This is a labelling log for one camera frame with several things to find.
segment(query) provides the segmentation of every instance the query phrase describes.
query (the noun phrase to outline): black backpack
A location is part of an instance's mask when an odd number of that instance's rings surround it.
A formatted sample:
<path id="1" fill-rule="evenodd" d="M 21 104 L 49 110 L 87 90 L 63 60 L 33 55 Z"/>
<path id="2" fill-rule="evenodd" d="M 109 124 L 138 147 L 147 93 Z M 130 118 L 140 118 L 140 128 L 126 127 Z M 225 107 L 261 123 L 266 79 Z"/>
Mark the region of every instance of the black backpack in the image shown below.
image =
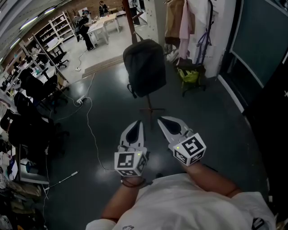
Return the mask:
<path id="1" fill-rule="evenodd" d="M 144 97 L 166 84 L 163 49 L 151 39 L 127 47 L 123 60 L 129 74 L 127 88 L 136 98 Z"/>

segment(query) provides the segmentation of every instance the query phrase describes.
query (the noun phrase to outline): person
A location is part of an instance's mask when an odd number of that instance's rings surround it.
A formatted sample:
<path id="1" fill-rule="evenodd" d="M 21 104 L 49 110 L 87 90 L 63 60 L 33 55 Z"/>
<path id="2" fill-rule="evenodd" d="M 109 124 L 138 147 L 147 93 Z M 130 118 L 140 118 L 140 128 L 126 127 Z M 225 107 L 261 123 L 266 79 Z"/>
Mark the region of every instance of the person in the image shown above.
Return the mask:
<path id="1" fill-rule="evenodd" d="M 104 4 L 103 1 L 100 1 L 100 6 L 99 6 L 99 13 L 100 13 L 100 17 L 104 17 L 105 13 L 108 13 L 107 8 L 109 8 L 109 6 L 107 7 L 106 4 Z"/>
<path id="2" fill-rule="evenodd" d="M 242 192 L 200 162 L 187 173 L 157 178 L 123 177 L 99 220 L 86 230 L 274 230 L 274 216 L 259 192 Z"/>
<path id="3" fill-rule="evenodd" d="M 136 16 L 137 15 L 137 8 L 136 8 L 136 5 L 135 5 L 135 0 L 128 0 L 128 3 L 129 3 L 130 12 L 132 14 L 132 17 Z M 140 25 L 139 18 L 135 18 L 133 20 L 133 23 L 135 25 Z"/>
<path id="4" fill-rule="evenodd" d="M 88 30 L 89 30 L 89 26 L 91 24 L 93 24 L 93 22 L 88 22 L 89 19 L 88 19 L 88 14 L 90 14 L 89 10 L 84 10 L 82 12 L 82 17 L 79 19 L 79 29 L 80 29 L 80 34 L 82 35 L 85 43 L 86 43 L 86 46 L 87 46 L 87 50 L 88 51 L 91 51 L 94 49 L 94 46 L 93 44 L 91 43 L 90 41 L 90 37 L 89 35 L 87 34 Z"/>

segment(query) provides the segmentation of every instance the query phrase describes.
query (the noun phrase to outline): bracelet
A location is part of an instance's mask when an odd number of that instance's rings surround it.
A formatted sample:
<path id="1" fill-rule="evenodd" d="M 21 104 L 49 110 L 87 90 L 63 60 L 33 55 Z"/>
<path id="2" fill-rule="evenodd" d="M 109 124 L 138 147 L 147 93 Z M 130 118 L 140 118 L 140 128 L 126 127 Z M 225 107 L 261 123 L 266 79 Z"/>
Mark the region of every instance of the bracelet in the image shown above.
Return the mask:
<path id="1" fill-rule="evenodd" d="M 146 179 L 143 179 L 143 181 L 142 181 L 140 184 L 134 185 L 134 184 L 130 183 L 129 181 L 125 180 L 124 177 L 121 177 L 121 184 L 124 185 L 125 187 L 128 187 L 128 188 L 137 188 L 137 187 L 142 186 L 142 185 L 145 184 L 145 183 L 146 183 Z"/>

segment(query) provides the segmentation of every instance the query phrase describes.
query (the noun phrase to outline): wooden pole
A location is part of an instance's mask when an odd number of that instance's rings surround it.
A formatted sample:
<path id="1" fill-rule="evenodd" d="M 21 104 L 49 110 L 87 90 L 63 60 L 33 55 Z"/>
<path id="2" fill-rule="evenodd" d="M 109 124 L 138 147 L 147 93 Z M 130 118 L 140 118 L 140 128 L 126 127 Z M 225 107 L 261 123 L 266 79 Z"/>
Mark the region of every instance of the wooden pole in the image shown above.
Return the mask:
<path id="1" fill-rule="evenodd" d="M 129 28 L 130 28 L 130 32 L 131 32 L 131 36 L 132 36 L 132 44 L 137 43 L 137 37 L 135 34 L 135 27 L 133 24 L 133 19 L 132 19 L 132 14 L 130 11 L 130 7 L 129 7 L 129 3 L 128 0 L 123 0 L 123 5 L 125 8 L 125 12 L 126 12 L 126 16 L 127 16 L 127 20 L 128 20 L 128 24 L 129 24 Z"/>

